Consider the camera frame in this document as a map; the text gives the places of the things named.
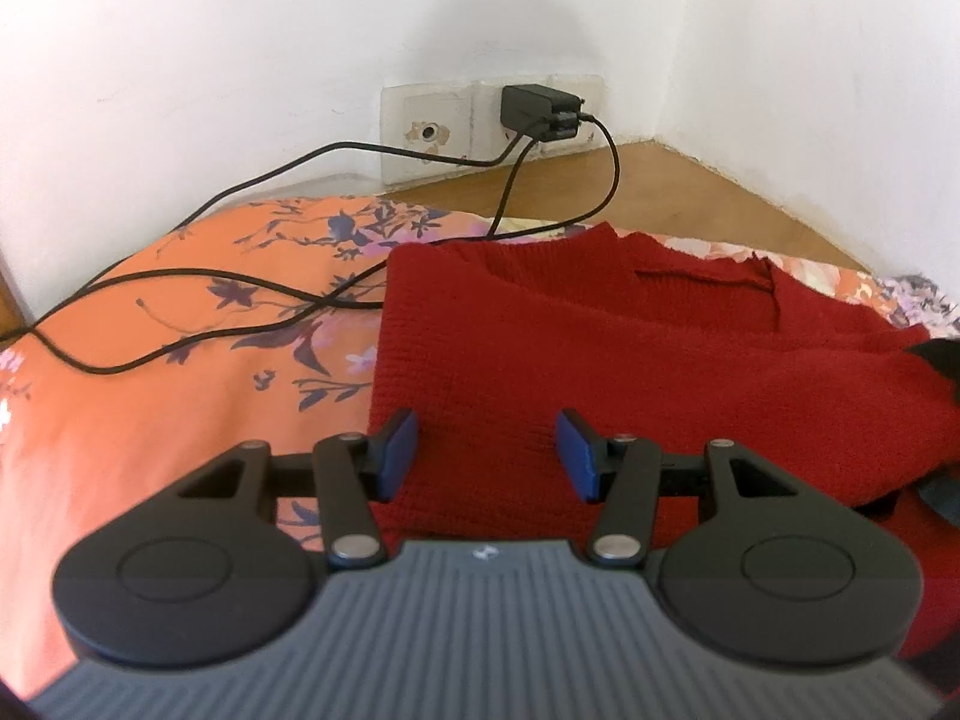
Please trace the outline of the red knitted sweater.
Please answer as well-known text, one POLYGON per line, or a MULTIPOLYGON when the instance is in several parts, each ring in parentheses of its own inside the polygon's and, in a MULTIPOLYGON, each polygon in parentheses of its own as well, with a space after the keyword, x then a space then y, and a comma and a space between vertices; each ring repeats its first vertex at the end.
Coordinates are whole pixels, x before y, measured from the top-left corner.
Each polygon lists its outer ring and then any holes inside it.
POLYGON ((370 421, 400 408, 418 450, 391 504, 407 539, 584 541, 596 514, 555 450, 560 411, 604 434, 693 454, 729 437, 841 500, 896 500, 887 527, 916 554, 918 655, 958 628, 958 532, 914 492, 896 328, 763 259, 701 260, 596 226, 527 244, 405 244, 387 260, 370 421))

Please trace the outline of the orange floral bed sheet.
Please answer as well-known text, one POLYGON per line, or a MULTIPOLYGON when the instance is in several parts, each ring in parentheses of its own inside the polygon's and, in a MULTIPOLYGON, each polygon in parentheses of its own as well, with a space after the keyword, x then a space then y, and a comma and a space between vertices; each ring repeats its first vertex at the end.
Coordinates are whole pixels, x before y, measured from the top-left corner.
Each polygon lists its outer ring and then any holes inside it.
MULTIPOLYGON (((3 679, 34 694, 70 667, 50 578, 94 528, 243 440, 288 454, 379 427, 370 414, 389 255, 480 242, 478 229, 464 213, 378 199, 238 206, 135 255, 121 284, 8 348, 3 679)), ((701 260, 766 260, 882 316, 872 288, 831 268, 652 239, 701 260)))

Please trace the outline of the black power adapter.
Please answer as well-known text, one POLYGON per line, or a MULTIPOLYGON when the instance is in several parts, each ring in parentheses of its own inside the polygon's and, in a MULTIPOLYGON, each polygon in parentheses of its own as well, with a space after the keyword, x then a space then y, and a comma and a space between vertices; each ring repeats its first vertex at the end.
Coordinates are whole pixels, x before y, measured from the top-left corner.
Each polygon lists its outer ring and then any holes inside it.
POLYGON ((551 86, 526 83, 501 89, 500 124, 537 142, 578 135, 584 99, 551 86))

